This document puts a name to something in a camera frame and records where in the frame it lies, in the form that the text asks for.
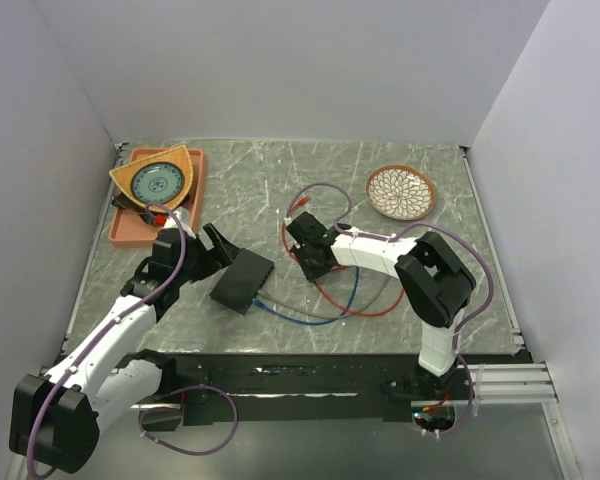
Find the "black network switch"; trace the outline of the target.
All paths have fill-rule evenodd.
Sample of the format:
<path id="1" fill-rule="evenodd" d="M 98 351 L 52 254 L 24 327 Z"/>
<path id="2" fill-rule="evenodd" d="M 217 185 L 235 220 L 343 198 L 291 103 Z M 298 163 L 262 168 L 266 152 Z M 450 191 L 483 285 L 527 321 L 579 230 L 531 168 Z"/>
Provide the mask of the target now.
<path id="1" fill-rule="evenodd" d="M 251 250 L 241 249 L 211 290 L 210 298 L 244 315 L 273 269 L 273 261 Z"/>

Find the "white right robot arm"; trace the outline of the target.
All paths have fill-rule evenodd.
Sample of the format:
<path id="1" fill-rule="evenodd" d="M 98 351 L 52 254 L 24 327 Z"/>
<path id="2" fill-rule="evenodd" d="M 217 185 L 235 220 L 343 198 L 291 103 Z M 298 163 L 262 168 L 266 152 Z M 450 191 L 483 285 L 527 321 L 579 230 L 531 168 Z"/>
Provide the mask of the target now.
<path id="1" fill-rule="evenodd" d="M 304 212 L 285 222 L 296 245 L 290 248 L 313 282 L 338 266 L 351 266 L 397 279 L 422 322 L 417 386 L 436 399 L 452 386 L 456 363 L 454 329 L 468 306 L 476 280 L 446 241 L 435 232 L 392 240 L 338 224 L 325 227 Z"/>

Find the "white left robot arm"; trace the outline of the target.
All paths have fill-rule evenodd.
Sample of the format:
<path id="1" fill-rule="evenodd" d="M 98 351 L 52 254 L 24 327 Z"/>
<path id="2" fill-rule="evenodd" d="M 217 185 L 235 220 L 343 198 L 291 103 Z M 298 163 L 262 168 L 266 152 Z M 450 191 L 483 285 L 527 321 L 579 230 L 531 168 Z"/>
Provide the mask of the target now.
<path id="1" fill-rule="evenodd" d="M 143 350 L 129 362 L 123 359 L 179 299 L 184 284 L 235 262 L 239 248 L 213 225 L 204 230 L 210 248 L 179 222 L 168 222 L 97 327 L 45 374 L 17 384 L 9 448 L 26 458 L 31 477 L 41 476 L 36 463 L 77 472 L 101 434 L 133 404 L 149 396 L 165 402 L 176 394 L 174 358 Z"/>

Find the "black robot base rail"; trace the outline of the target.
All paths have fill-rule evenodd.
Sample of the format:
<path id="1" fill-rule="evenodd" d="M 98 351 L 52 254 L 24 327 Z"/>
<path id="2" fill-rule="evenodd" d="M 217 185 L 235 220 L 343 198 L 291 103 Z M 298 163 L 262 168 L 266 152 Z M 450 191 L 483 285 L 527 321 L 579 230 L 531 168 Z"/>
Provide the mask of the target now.
<path id="1" fill-rule="evenodd" d="M 156 364 L 163 377 L 149 400 L 175 404 L 186 426 L 215 422 L 380 418 L 409 422 L 417 402 L 468 399 L 461 366 L 442 378 L 411 354 L 165 354 L 122 360 Z"/>

